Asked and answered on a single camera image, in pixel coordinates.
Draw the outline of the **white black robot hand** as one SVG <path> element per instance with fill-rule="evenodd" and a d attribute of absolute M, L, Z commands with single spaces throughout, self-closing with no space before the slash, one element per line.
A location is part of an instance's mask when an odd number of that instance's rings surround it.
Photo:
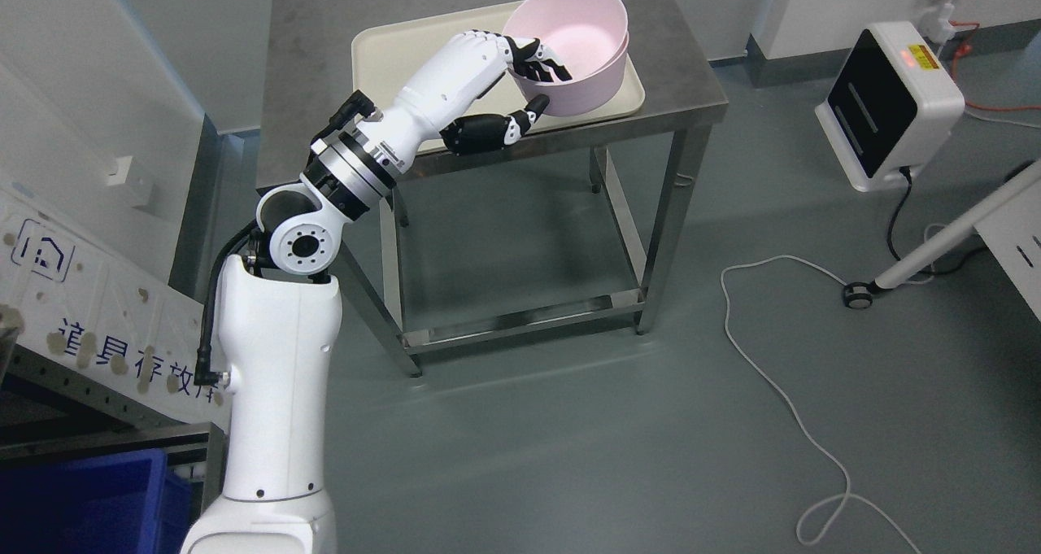
<path fill-rule="evenodd" d="M 549 106 L 539 95 L 508 116 L 465 117 L 473 102 L 494 89 L 506 72 L 536 82 L 564 82 L 572 73 L 542 40 L 468 30 L 451 37 L 393 98 L 365 135 L 381 140 L 388 162 L 408 171 L 418 146 L 449 132 L 446 146 L 462 154 L 502 150 L 517 143 Z"/>

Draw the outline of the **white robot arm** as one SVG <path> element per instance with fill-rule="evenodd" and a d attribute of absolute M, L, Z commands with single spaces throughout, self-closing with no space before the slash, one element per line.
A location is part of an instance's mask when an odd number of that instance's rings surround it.
<path fill-rule="evenodd" d="M 342 132 L 356 116 L 382 116 L 359 90 L 312 140 L 300 180 L 268 191 L 215 258 L 194 384 L 230 395 L 229 451 L 183 553 L 336 550 L 324 417 L 342 298 L 328 269 L 342 227 L 393 187 L 388 163 Z"/>

